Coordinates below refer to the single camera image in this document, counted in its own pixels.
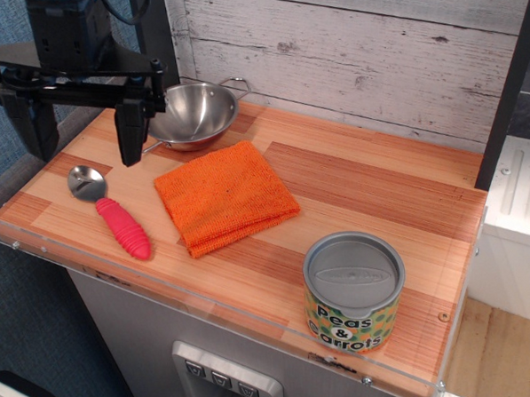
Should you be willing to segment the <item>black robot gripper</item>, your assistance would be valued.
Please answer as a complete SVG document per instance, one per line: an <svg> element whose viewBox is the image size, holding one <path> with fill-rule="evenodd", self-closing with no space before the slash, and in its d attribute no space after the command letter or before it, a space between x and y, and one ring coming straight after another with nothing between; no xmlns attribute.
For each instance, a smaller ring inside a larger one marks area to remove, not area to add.
<svg viewBox="0 0 530 397"><path fill-rule="evenodd" d="M39 74L70 76L150 76L157 111L165 109L162 69L154 60L131 52L114 40L110 18L138 25L151 0L144 0L131 17L119 13L109 0L25 0L34 40L0 45L0 67L33 69ZM27 151L50 161L59 144L52 104L36 100L29 91L0 88L0 103ZM141 160L147 121L140 99L115 106L115 128L123 165Z"/></svg>

